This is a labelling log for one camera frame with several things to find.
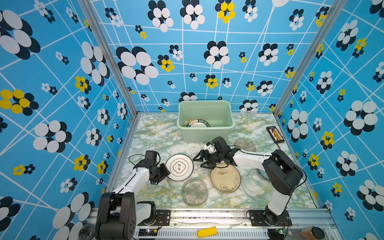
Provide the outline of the small white green-rimmed plate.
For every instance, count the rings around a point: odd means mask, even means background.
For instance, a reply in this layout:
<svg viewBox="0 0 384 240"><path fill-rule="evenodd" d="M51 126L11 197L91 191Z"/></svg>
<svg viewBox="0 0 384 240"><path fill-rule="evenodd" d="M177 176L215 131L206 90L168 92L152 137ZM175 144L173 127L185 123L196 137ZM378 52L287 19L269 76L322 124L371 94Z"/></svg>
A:
<svg viewBox="0 0 384 240"><path fill-rule="evenodd" d="M192 175L194 163L187 155L177 154L167 160L166 167L170 172L168 178L174 182L181 182Z"/></svg>

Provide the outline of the beige ceramic plate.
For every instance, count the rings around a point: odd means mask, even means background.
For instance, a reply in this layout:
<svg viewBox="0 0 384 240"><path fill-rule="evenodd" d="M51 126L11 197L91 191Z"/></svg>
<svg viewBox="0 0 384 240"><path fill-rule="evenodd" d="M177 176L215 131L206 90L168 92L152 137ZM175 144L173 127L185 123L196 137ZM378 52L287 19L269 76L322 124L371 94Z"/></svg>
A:
<svg viewBox="0 0 384 240"><path fill-rule="evenodd" d="M221 163L211 171L211 182L221 193L230 194L240 187L241 175L234 166Z"/></svg>

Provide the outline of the white teal lettered plate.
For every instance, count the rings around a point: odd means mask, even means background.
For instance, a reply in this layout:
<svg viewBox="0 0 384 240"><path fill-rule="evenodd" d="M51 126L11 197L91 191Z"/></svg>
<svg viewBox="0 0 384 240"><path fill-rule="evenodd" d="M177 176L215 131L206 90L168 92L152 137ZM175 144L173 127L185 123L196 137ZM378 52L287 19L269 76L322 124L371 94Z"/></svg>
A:
<svg viewBox="0 0 384 240"><path fill-rule="evenodd" d="M190 120L186 123L187 128L209 128L210 124L202 119Z"/></svg>

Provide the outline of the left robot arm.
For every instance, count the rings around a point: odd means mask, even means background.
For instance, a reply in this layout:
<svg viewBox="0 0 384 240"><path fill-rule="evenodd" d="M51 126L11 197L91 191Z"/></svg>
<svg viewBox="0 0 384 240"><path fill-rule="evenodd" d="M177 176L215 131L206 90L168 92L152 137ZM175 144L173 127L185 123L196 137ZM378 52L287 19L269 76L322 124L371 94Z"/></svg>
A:
<svg viewBox="0 0 384 240"><path fill-rule="evenodd" d="M135 195L147 183L157 185L170 171L156 151L146 151L128 179L113 192L102 194L95 225L97 240L130 240L140 223L156 221L153 201L136 202Z"/></svg>

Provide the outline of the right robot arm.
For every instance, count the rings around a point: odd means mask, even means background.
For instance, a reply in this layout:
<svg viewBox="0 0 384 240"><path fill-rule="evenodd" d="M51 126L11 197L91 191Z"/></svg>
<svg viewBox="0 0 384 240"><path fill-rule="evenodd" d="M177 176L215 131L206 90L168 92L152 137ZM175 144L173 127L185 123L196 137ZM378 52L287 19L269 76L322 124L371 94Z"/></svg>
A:
<svg viewBox="0 0 384 240"><path fill-rule="evenodd" d="M219 164L243 166L265 171L274 191L263 213L267 225L276 226L284 220L287 206L295 189L305 183L305 171L296 165L282 150L270 154L249 152L232 148L222 137L216 137L204 145L193 161L201 162L200 167L213 170Z"/></svg>

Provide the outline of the mint green plastic bin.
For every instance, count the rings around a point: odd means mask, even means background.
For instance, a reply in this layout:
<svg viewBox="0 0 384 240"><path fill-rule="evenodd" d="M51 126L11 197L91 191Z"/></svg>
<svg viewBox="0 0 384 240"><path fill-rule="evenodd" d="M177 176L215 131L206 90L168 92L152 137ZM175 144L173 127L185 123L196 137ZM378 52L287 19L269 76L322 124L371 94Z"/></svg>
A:
<svg viewBox="0 0 384 240"><path fill-rule="evenodd" d="M209 142L216 137L228 138L235 127L232 108L227 101L184 101L179 103L177 126L187 143ZM202 119L209 128L187 128L190 120Z"/></svg>

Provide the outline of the clear glass plate front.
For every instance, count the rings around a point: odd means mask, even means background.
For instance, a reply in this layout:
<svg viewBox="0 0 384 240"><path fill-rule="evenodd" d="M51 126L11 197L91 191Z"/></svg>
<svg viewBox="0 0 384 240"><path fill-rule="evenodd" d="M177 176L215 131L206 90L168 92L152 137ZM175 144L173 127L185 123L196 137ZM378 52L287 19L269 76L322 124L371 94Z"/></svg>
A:
<svg viewBox="0 0 384 240"><path fill-rule="evenodd" d="M198 178L187 180L182 187L182 198L188 206L200 206L209 196L206 183Z"/></svg>

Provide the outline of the clear glass plate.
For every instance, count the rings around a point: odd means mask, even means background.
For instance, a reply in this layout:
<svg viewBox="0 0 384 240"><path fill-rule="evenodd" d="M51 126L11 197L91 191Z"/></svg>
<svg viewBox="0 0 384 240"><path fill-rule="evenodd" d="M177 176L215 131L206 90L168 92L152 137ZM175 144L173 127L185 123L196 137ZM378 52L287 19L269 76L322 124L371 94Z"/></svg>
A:
<svg viewBox="0 0 384 240"><path fill-rule="evenodd" d="M235 144L236 148L239 148L243 151L247 151L247 152L256 152L257 151L257 148L256 148L256 145L249 139L246 139L246 138L240 138L240 139L237 139L235 140Z"/></svg>
<svg viewBox="0 0 384 240"><path fill-rule="evenodd" d="M272 193L270 182L265 180L257 172L243 175L241 183L244 192L251 198L264 198Z"/></svg>
<svg viewBox="0 0 384 240"><path fill-rule="evenodd" d="M187 180L182 187L182 198L188 206L200 206L209 196L206 183L198 178Z"/></svg>

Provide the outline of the clear glass plate back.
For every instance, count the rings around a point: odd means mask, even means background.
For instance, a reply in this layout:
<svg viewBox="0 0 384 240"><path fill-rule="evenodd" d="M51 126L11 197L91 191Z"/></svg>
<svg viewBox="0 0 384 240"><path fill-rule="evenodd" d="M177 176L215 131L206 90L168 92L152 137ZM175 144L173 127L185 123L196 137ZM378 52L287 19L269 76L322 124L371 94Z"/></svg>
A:
<svg viewBox="0 0 384 240"><path fill-rule="evenodd" d="M243 151L247 151L247 152L256 152L257 151L257 148L256 148L256 145L249 139L246 139L246 138L240 138L240 139L237 139L235 140L235 144L236 148L239 148Z"/></svg>

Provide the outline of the clear glass plate right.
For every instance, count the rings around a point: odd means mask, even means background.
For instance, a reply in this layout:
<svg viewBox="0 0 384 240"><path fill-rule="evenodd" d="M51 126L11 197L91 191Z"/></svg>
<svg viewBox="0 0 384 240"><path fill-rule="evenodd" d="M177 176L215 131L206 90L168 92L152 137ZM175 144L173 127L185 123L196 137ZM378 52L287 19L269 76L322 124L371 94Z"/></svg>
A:
<svg viewBox="0 0 384 240"><path fill-rule="evenodd" d="M243 175L241 183L244 192L251 198L264 198L272 193L270 182L265 180L257 172Z"/></svg>

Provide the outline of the yellow plastic block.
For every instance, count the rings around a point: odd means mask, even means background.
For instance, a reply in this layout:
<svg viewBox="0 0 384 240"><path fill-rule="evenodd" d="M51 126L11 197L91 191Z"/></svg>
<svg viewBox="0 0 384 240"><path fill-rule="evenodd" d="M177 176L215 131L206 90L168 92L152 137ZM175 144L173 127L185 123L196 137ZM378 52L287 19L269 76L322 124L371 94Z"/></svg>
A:
<svg viewBox="0 0 384 240"><path fill-rule="evenodd" d="M198 238L211 237L217 234L218 234L218 231L216 227L198 230Z"/></svg>

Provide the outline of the brown jar black lid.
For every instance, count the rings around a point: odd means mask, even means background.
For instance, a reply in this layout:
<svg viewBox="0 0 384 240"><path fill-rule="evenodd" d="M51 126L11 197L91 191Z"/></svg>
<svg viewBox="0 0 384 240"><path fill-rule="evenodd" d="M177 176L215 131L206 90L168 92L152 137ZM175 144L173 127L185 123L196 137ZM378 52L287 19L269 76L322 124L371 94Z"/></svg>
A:
<svg viewBox="0 0 384 240"><path fill-rule="evenodd" d="M315 226L302 228L300 235L304 240L323 240L325 238L324 231Z"/></svg>

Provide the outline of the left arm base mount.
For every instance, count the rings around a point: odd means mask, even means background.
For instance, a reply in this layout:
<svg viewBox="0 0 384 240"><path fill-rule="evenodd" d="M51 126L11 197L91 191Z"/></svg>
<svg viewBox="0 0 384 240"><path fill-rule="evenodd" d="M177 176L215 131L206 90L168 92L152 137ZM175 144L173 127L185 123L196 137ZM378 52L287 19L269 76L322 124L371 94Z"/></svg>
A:
<svg viewBox="0 0 384 240"><path fill-rule="evenodd" d="M169 226L171 220L170 210L156 210L156 217L153 221L140 223L141 226Z"/></svg>

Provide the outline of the aluminium front rail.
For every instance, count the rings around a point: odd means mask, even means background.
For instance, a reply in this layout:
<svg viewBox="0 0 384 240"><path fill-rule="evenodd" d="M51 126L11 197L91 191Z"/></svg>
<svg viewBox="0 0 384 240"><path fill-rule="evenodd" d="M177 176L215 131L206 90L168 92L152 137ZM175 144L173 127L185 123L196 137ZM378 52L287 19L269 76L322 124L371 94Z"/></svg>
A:
<svg viewBox="0 0 384 240"><path fill-rule="evenodd" d="M289 209L289 216L276 226L254 226L247 209L171 209L165 224L156 236L140 233L141 229L156 229L158 224L138 226L135 240L197 240L198 231L213 228L217 234L209 240L268 240L278 230L286 240L300 240L303 228L319 227L326 240L341 240L342 236L330 211L326 209Z"/></svg>

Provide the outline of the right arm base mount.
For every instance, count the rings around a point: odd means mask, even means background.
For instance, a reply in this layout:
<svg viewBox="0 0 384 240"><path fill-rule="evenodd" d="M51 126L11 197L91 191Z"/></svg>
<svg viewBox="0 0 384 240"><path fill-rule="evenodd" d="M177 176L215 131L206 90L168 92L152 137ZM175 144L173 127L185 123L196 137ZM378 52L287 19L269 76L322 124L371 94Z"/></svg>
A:
<svg viewBox="0 0 384 240"><path fill-rule="evenodd" d="M248 210L246 217L251 221L253 227L291 227L292 221L287 210L279 216L269 209Z"/></svg>

